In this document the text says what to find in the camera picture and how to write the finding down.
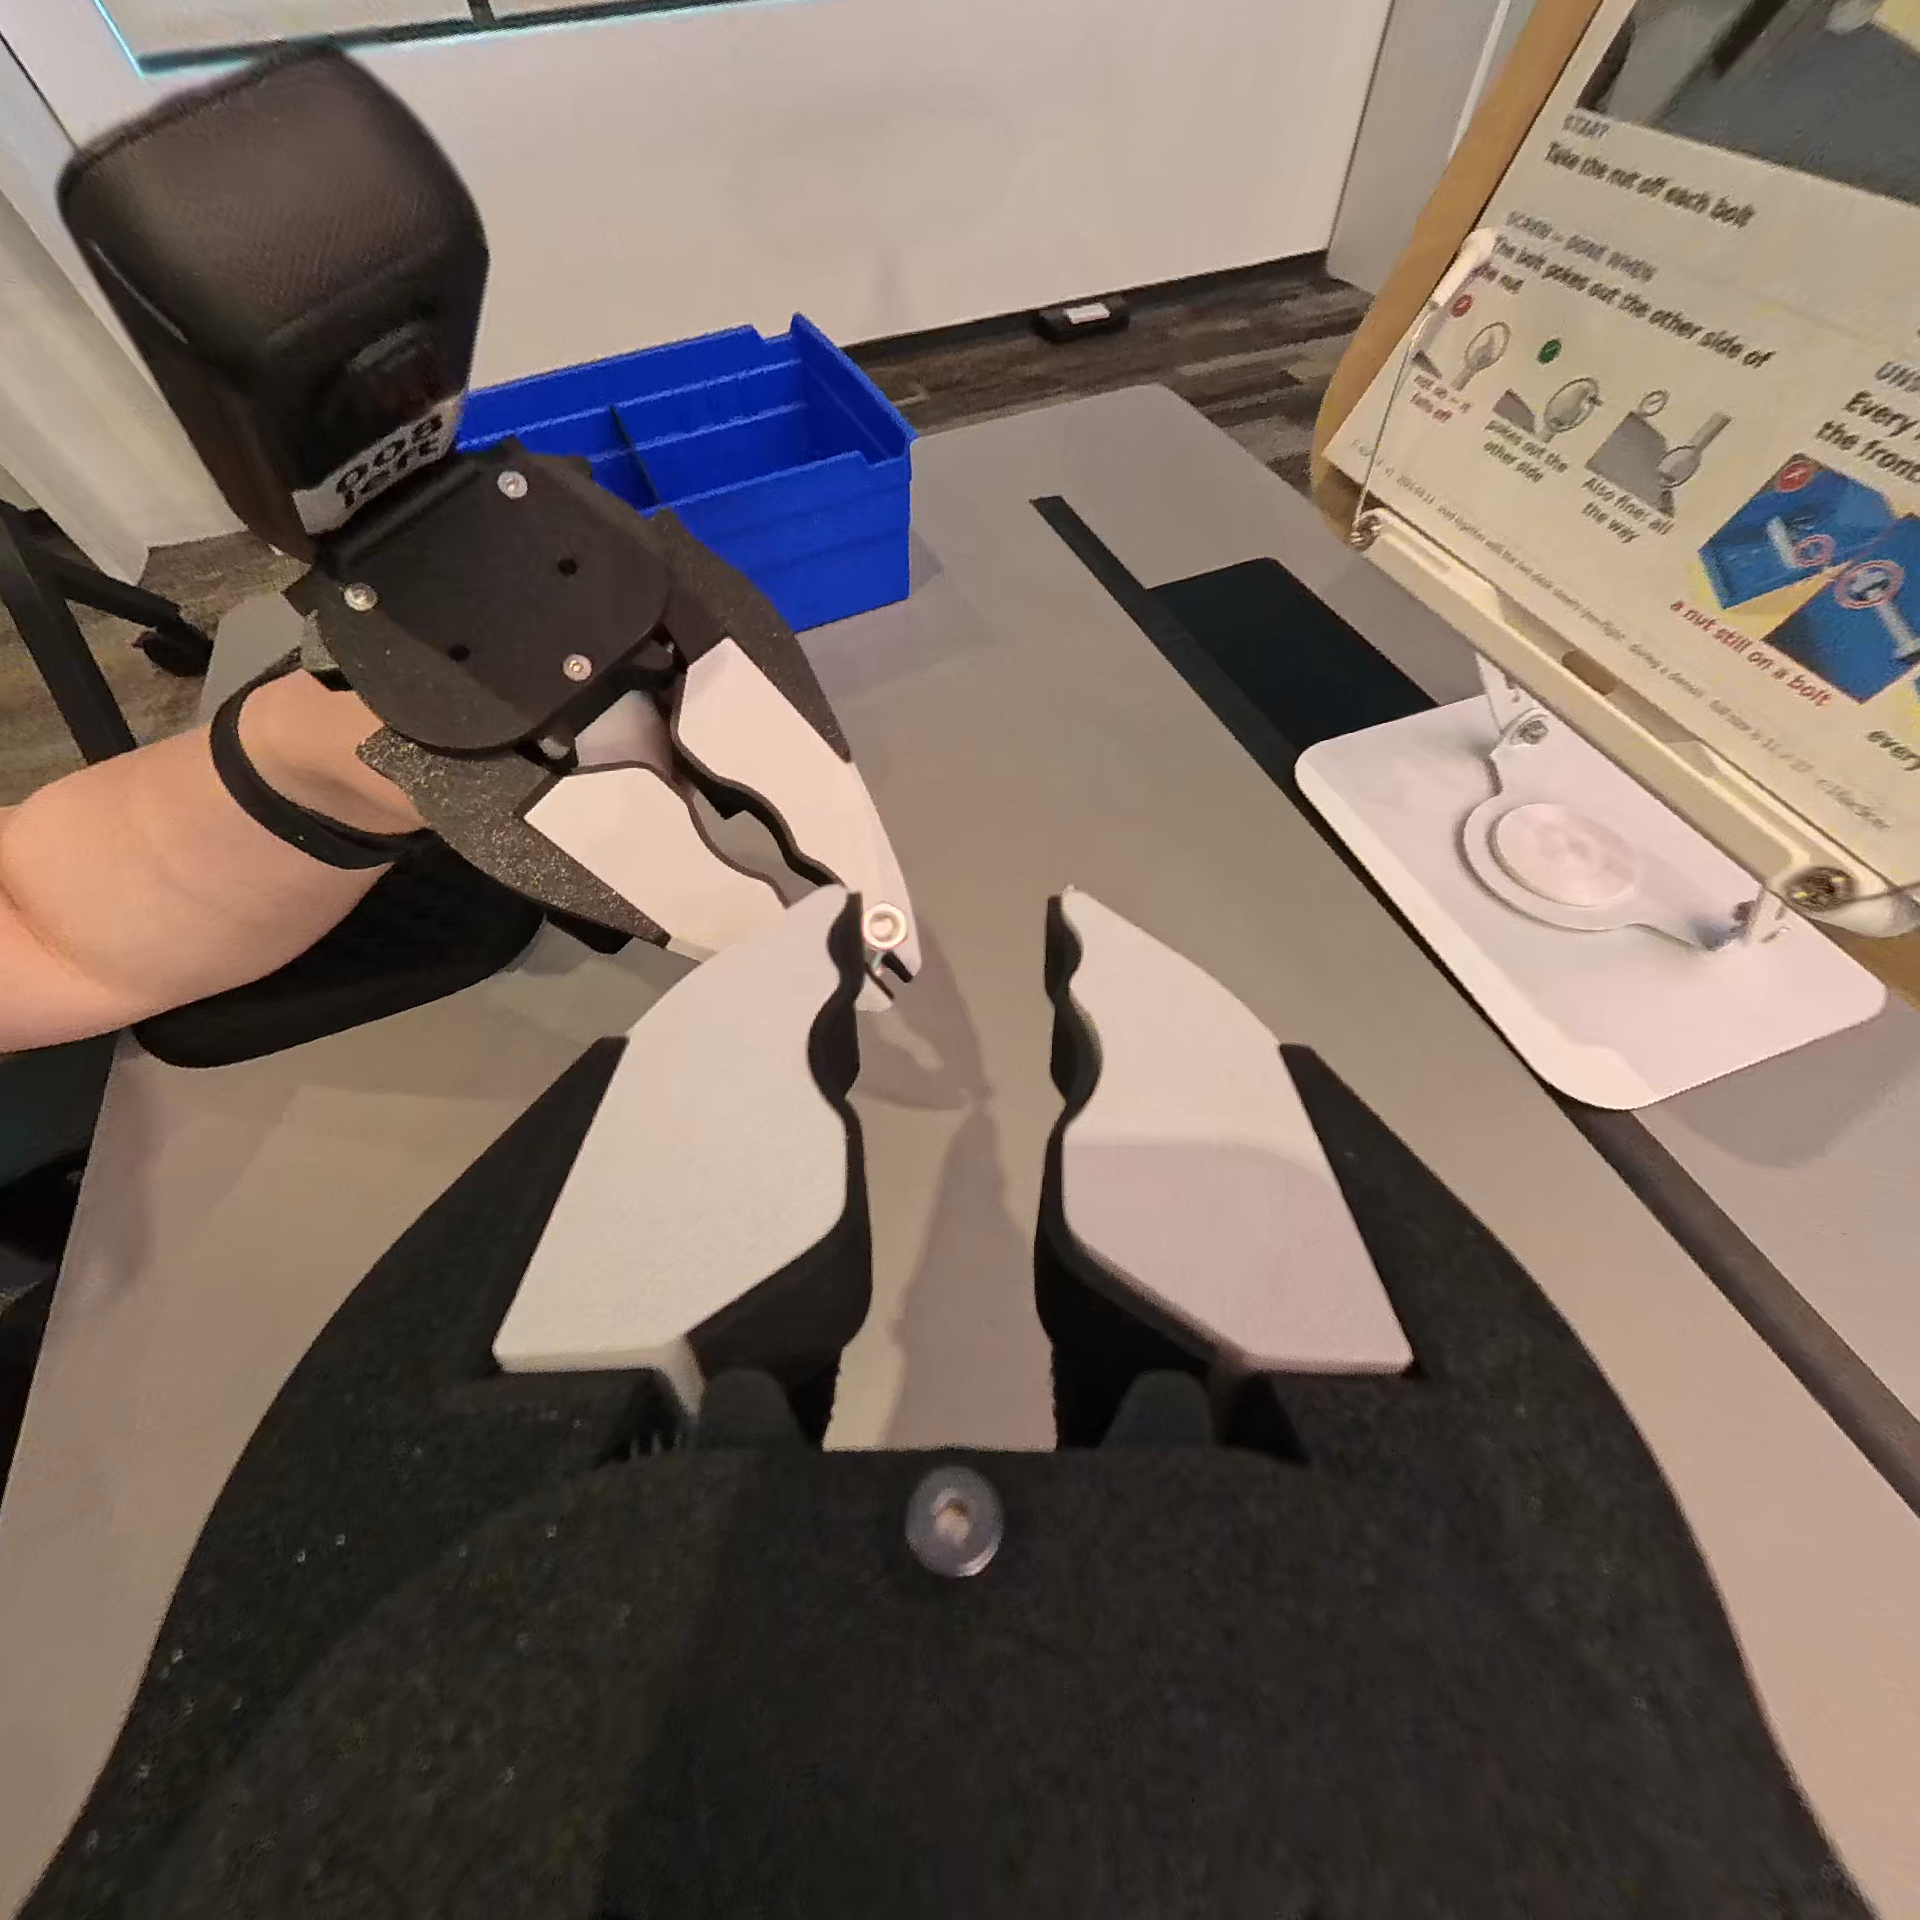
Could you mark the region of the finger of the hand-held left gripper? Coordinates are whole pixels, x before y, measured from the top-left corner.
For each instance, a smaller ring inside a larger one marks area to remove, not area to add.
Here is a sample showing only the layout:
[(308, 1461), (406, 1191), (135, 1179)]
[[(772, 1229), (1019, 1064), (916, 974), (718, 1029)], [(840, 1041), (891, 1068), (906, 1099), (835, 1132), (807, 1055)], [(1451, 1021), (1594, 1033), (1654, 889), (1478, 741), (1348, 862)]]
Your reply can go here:
[(838, 883), (894, 933), (858, 1006), (888, 1011), (921, 968), (919, 917), (894, 840), (795, 638), (722, 638), (683, 669), (673, 737), (695, 777), (742, 799), (793, 872)]
[(776, 848), (735, 848), (704, 801), (647, 764), (562, 775), (521, 819), (691, 961), (759, 937), (820, 886), (778, 862)]

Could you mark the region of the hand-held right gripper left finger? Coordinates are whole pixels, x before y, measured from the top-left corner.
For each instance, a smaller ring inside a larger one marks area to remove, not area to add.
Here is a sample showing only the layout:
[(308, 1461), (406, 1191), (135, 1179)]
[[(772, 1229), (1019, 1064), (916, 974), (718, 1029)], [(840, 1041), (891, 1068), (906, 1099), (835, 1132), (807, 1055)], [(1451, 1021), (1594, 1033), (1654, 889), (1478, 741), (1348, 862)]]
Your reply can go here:
[(656, 1375), (680, 1413), (756, 1372), (819, 1444), (873, 1302), (851, 1091), (863, 897), (831, 884), (702, 961), (619, 1039), (491, 1341), (506, 1375)]

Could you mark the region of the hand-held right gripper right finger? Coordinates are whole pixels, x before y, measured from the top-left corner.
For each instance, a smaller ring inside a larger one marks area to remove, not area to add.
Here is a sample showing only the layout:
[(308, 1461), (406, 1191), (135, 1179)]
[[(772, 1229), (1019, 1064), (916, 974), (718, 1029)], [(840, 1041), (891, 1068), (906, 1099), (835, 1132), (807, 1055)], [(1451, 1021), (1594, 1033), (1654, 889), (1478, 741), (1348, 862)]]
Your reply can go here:
[(1416, 1352), (1280, 1038), (1089, 889), (1047, 901), (1050, 1076), (1035, 1237), (1062, 1444), (1145, 1375), (1217, 1432), (1275, 1377), (1403, 1377)]

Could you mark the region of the blue bin with divider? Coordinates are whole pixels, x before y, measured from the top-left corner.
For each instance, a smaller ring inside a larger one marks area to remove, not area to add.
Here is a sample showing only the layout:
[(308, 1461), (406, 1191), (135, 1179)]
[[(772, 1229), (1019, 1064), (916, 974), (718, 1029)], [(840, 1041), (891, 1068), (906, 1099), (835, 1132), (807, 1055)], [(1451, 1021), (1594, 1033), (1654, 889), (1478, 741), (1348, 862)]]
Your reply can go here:
[(678, 515), (798, 632), (910, 593), (916, 429), (806, 316), (475, 388), (460, 445), (499, 440)]

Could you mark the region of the person's left forearm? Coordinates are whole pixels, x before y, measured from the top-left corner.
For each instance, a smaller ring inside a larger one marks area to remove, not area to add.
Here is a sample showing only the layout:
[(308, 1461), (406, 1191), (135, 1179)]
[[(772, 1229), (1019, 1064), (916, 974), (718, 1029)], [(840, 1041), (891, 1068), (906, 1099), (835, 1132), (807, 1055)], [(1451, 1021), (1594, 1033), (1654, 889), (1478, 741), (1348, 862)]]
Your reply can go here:
[(344, 923), (391, 862), (340, 868), (270, 831), (210, 729), (6, 806), (3, 1051), (95, 1039), (249, 984)]

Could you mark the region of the grey desk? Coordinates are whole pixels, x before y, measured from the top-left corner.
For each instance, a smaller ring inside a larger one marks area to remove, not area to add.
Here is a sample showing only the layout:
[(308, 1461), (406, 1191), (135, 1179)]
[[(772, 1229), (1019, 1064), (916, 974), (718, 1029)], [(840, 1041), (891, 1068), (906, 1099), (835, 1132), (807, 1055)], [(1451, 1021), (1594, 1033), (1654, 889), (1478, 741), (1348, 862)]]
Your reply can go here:
[[(1526, 1263), (1688, 1510), (1815, 1812), (1916, 1916), (1916, 1513), (1695, 1254), (1632, 1118), (1572, 1116), (1043, 518), (1136, 574), (1280, 558), (1358, 627), (1316, 512), (1160, 388), (927, 439), (908, 600), (806, 636), (927, 966), (863, 1027), (876, 1319), (832, 1438), (1043, 1439), (1022, 1272), (1057, 1113), (1044, 897), (1081, 884), (1334, 1069)], [(6, 1503), (6, 1916), (88, 1804), (272, 1397), (393, 1239), (675, 964), (547, 933), (516, 971), (266, 1061), (126, 1039)]]

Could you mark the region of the person's left hand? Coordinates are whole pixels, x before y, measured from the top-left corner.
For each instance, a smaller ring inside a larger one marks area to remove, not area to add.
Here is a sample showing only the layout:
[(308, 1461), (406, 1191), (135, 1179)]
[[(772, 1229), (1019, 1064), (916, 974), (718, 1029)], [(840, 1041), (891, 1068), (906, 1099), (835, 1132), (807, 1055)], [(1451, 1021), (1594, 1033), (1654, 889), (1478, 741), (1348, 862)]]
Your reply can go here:
[(380, 721), (358, 694), (302, 667), (255, 688), (235, 718), (242, 753), (279, 797), (359, 831), (419, 831), (416, 804), (362, 759), (375, 732)]

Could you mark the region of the black wristband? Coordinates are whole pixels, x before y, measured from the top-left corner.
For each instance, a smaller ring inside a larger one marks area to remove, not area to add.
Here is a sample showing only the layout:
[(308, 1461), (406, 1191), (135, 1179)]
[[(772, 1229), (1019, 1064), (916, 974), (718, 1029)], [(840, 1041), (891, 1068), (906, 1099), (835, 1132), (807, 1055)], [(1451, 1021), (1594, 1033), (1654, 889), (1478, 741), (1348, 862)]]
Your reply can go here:
[(286, 679), (313, 679), (295, 654), (275, 661), (234, 691), (208, 725), (208, 753), (225, 793), (257, 827), (284, 846), (338, 872), (371, 872), (433, 848), (439, 837), (416, 831), (368, 831), (282, 795), (255, 766), (240, 734), (255, 692)]

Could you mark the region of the black rolling stand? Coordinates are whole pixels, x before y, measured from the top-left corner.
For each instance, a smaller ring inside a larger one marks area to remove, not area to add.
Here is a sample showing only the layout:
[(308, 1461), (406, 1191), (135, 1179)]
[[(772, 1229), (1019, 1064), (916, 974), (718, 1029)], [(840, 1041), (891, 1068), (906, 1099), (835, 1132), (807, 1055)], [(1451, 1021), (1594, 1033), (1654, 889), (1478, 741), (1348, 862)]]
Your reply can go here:
[(135, 627), (135, 649), (188, 680), (208, 671), (212, 638), (155, 591), (89, 564), (39, 509), (3, 500), (3, 604), (86, 764), (132, 751), (135, 734), (89, 649), (76, 607)]

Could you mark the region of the white framed window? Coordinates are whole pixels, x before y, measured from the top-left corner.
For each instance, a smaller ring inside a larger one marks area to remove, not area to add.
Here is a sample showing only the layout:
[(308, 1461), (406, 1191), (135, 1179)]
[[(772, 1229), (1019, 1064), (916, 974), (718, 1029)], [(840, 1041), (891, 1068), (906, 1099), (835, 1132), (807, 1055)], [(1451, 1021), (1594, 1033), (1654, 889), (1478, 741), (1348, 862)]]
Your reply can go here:
[(491, 5), (471, 1), (98, 1), (97, 12), (144, 73), (308, 41), (443, 38), (495, 25)]

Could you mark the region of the dark office chair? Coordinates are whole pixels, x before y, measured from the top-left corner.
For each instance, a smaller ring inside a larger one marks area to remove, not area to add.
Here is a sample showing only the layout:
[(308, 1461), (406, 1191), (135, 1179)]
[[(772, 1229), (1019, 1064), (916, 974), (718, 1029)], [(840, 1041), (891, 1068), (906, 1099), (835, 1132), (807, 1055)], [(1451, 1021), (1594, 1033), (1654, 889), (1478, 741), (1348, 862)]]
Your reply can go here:
[(3, 1061), (3, 1310), (59, 1265), (106, 1101), (115, 1038)]

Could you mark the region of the printed instruction sheet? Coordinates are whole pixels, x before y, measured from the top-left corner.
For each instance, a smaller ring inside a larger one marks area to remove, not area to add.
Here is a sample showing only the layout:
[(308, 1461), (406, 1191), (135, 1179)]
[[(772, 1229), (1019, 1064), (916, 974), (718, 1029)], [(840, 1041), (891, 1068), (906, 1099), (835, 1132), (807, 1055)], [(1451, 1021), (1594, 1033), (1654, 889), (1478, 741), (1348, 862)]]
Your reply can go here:
[(1916, 5), (1594, 5), (1339, 462), (1779, 860), (1916, 891)]

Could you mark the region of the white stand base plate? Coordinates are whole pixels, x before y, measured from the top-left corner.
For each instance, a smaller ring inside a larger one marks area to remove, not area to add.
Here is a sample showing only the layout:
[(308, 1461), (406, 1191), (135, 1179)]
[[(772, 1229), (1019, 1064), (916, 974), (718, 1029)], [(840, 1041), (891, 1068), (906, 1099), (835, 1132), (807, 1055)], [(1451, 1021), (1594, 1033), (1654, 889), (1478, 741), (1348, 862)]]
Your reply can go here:
[(1474, 655), (1480, 691), (1308, 748), (1321, 821), (1547, 1087), (1632, 1113), (1884, 1012), (1916, 875), (1862, 860), (1587, 662), (1403, 515), (1358, 551)]

